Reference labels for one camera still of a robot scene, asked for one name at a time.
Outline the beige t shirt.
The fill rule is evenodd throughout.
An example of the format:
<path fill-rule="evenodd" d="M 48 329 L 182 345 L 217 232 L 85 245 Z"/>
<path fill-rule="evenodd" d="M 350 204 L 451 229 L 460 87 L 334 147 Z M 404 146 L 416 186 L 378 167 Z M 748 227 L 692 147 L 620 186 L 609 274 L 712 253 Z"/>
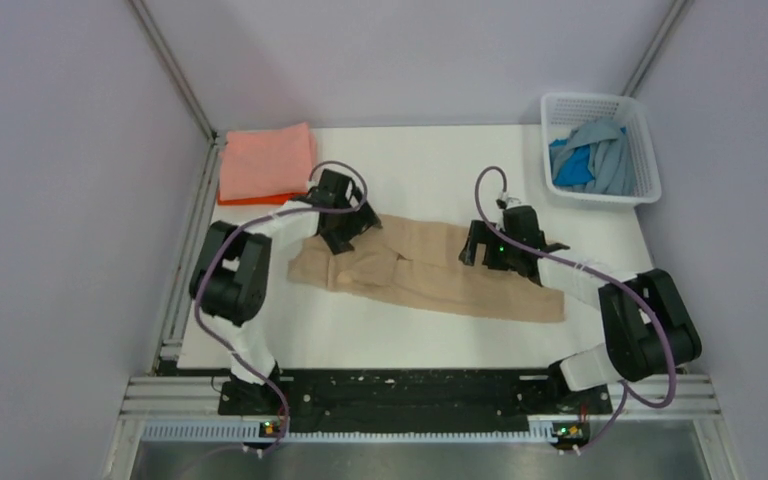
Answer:
<path fill-rule="evenodd" d="M 352 239 L 345 253 L 332 253 L 321 237 L 305 240 L 289 263 L 289 281 L 447 314 L 541 324 L 564 320 L 562 292 L 514 271 L 461 263 L 467 228 L 393 215 L 381 222 Z"/>

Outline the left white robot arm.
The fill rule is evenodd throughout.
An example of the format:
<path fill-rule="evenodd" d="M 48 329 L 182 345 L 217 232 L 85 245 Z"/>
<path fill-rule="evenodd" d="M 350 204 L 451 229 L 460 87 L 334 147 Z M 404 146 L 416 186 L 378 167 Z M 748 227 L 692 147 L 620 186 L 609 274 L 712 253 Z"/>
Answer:
<path fill-rule="evenodd" d="M 264 325 L 277 316 L 289 263 L 305 240 L 319 238 L 333 255 L 382 223 L 368 203 L 368 186 L 354 168 L 328 161 L 315 168 L 306 193 L 240 225 L 215 221 L 207 229 L 189 293 L 198 327 L 231 358 L 231 376 L 244 383 L 243 401 L 257 413 L 279 404 L 277 366 Z"/>

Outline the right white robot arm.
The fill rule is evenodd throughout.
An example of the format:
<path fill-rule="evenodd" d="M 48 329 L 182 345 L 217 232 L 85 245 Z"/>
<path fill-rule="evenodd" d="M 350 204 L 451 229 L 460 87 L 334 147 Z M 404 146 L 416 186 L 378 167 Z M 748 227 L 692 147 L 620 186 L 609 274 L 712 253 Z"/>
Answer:
<path fill-rule="evenodd" d="M 547 369 L 546 397 L 560 412 L 572 412 L 587 390 L 621 382 L 632 385 L 652 375 L 667 377 L 665 397 L 648 406 L 664 408 L 677 393 L 677 368 L 698 358 L 701 340 L 671 275 L 662 269 L 635 273 L 612 269 L 569 246 L 547 240 L 530 206 L 503 209 L 499 222 L 470 223 L 461 263 L 513 271 L 531 283 L 559 290 L 593 308 L 603 341 Z"/>

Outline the folded orange t shirt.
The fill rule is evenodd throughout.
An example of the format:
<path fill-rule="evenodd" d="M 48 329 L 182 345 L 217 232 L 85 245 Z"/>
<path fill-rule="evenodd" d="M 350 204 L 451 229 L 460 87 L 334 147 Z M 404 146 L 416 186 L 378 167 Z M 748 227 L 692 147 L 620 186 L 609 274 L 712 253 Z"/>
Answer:
<path fill-rule="evenodd" d="M 302 192 L 291 192 L 241 199 L 223 199 L 221 195 L 218 195 L 217 204 L 220 206 L 282 205 L 299 195 L 302 195 Z"/>

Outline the folded pink t shirt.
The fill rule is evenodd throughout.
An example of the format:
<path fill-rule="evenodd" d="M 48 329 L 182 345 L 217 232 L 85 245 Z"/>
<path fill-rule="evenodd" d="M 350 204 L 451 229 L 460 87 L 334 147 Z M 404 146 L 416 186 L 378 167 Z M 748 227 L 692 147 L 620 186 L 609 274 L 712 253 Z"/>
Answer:
<path fill-rule="evenodd" d="M 274 130 L 231 131 L 219 158 L 218 195 L 223 199 L 303 193 L 317 164 L 317 145 L 306 123 Z"/>

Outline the bright blue t shirt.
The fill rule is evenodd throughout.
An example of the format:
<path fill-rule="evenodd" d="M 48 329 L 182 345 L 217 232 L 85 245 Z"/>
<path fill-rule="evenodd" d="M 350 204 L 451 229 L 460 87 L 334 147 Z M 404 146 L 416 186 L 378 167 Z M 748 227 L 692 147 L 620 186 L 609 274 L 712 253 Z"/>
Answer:
<path fill-rule="evenodd" d="M 560 154 L 566 146 L 566 139 L 556 139 L 549 144 L 552 182 L 558 187 L 585 186 L 594 179 L 589 168 L 590 146 L 575 147 L 566 160 Z"/>

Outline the light blue t shirt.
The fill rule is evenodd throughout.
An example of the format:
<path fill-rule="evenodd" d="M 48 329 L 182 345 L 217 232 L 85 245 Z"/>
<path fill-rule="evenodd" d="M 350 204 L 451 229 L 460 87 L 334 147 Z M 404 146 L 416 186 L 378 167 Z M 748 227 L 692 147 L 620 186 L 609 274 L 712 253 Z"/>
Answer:
<path fill-rule="evenodd" d="M 636 188 L 636 177 L 631 158 L 631 148 L 626 129 L 618 122 L 601 117 L 573 129 L 566 138 L 567 144 L 560 154 L 564 161 L 578 146 L 590 146 L 589 168 L 594 179 L 585 186 L 558 187 L 575 193 L 594 195 L 630 196 Z"/>

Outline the white plastic basket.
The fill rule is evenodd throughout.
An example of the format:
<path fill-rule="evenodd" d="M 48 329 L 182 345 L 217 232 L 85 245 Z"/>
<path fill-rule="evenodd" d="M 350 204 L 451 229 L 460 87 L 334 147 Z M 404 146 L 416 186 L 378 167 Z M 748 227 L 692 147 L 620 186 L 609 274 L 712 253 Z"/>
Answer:
<path fill-rule="evenodd" d="M 662 196 L 643 105 L 626 96 L 541 98 L 545 184 L 578 204 L 652 204 Z"/>

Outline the left aluminium frame post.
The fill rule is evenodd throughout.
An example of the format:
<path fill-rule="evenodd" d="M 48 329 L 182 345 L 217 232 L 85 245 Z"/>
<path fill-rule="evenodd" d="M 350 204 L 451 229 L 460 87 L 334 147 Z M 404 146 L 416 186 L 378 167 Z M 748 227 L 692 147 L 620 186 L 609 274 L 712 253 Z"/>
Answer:
<path fill-rule="evenodd" d="M 213 143 L 217 137 L 217 132 L 208 120 L 204 108 L 197 99 L 193 88 L 186 78 L 184 70 L 180 66 L 170 45 L 165 39 L 148 3 L 144 0 L 126 0 L 125 3 L 131 9 L 148 44 L 154 51 L 161 68 L 169 78 L 173 89 L 183 102 L 188 114 L 207 141 Z"/>

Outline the aluminium frame post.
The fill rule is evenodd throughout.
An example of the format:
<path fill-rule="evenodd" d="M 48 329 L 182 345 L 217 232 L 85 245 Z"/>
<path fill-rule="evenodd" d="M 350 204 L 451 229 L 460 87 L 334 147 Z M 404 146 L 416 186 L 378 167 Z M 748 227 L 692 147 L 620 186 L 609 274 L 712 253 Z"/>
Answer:
<path fill-rule="evenodd" d="M 213 143 L 217 137 L 217 132 L 208 120 L 204 108 L 197 99 L 193 88 L 186 78 L 184 70 L 180 66 L 170 45 L 165 39 L 148 3 L 144 0 L 126 0 L 125 3 L 131 9 L 148 44 L 154 51 L 161 68 L 169 78 L 173 89 L 183 102 L 188 114 L 207 141 Z"/>
<path fill-rule="evenodd" d="M 662 51 L 693 4 L 693 0 L 673 0 L 670 2 L 669 9 L 626 82 L 621 93 L 622 96 L 636 97 L 638 95 Z"/>

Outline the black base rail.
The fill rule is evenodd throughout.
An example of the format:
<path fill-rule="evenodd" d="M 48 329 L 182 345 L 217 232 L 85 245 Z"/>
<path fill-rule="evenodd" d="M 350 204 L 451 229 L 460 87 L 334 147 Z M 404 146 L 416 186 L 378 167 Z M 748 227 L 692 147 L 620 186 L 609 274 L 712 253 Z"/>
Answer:
<path fill-rule="evenodd" d="M 524 432 L 538 415 L 603 415 L 604 386 L 571 392 L 534 369 L 285 369 L 271 385 L 236 378 L 221 389 L 223 416 L 289 420 L 292 433 Z"/>

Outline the right aluminium frame post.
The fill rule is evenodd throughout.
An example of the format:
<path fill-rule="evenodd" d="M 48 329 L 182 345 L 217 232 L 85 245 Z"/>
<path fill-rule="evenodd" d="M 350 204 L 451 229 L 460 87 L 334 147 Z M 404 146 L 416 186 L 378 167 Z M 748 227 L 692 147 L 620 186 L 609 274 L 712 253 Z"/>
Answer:
<path fill-rule="evenodd" d="M 673 0 L 670 2 L 669 9 L 626 82 L 621 93 L 622 96 L 636 97 L 638 95 L 662 51 L 693 4 L 693 0 Z"/>

